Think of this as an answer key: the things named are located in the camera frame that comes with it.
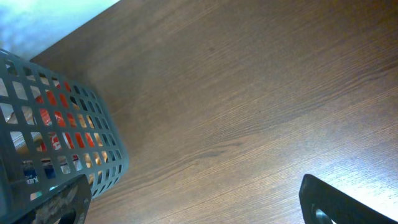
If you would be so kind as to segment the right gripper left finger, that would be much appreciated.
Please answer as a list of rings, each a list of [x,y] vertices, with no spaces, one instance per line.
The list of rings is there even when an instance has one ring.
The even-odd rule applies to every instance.
[[[40,198],[41,203],[21,214],[14,223],[84,224],[91,202],[85,175],[79,175]]]

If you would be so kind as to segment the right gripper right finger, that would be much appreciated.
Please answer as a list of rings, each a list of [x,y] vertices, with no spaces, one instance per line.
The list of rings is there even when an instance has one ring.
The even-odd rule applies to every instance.
[[[397,221],[362,204],[311,174],[305,174],[302,179],[299,199],[306,224],[397,224]]]

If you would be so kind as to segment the orange pasta packet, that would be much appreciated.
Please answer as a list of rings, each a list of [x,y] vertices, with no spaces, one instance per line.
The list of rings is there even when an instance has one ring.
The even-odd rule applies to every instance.
[[[63,106],[65,109],[73,108],[75,110],[86,109],[86,105],[84,102],[81,102],[79,105],[75,102],[74,98],[67,99],[66,95],[61,93],[59,97],[56,98],[53,91],[46,89],[45,96],[42,96],[41,91],[36,86],[31,86],[30,88],[34,100],[36,103],[42,105],[44,104],[44,99],[47,99],[50,105],[52,106]],[[33,109],[29,106],[22,106],[21,110],[23,116],[21,119],[17,118],[15,112],[15,106],[12,106],[7,103],[1,103],[1,111],[4,116],[4,120],[7,124],[19,124],[21,122],[25,122],[29,126],[37,125]],[[64,116],[60,111],[54,111],[54,118],[51,118],[50,113],[47,109],[41,108],[39,109],[40,117],[44,126],[53,126],[54,123],[57,123],[61,128],[65,128],[67,126],[71,128],[87,128],[91,129],[102,128],[102,124],[99,121],[98,117],[92,117],[90,115],[76,114],[73,115],[70,112],[67,112]],[[34,142],[34,148],[39,152],[46,152],[47,146],[44,143],[44,138],[42,134],[38,131],[31,132],[32,140]],[[89,147],[103,146],[102,139],[98,133],[84,133],[84,134],[75,134],[76,141],[81,148],[84,148],[86,145]],[[14,147],[19,154],[27,154],[29,148],[26,144],[26,140],[23,134],[20,131],[11,132],[11,139],[13,141]]]

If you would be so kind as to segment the grey plastic basket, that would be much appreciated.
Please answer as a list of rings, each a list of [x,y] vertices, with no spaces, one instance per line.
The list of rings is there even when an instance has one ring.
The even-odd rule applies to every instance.
[[[47,99],[35,102],[31,86],[52,90],[55,97],[63,93],[74,98],[86,109],[65,109],[52,106]],[[38,122],[29,126],[24,121],[7,124],[1,111],[1,222],[14,223],[22,213],[41,203],[40,198],[69,180],[85,175],[91,189],[91,201],[114,187],[129,167],[129,156],[102,98],[93,90],[58,73],[26,61],[5,50],[1,51],[1,103],[15,106],[17,118],[23,116],[21,107],[29,106]],[[39,109],[47,109],[51,118],[54,111],[64,116],[67,112],[98,117],[102,128],[61,128],[57,123],[44,126]],[[19,154],[11,139],[11,132],[20,131],[29,148]],[[31,132],[38,131],[44,138],[46,152],[34,148]],[[103,146],[81,148],[75,134],[98,133]]]

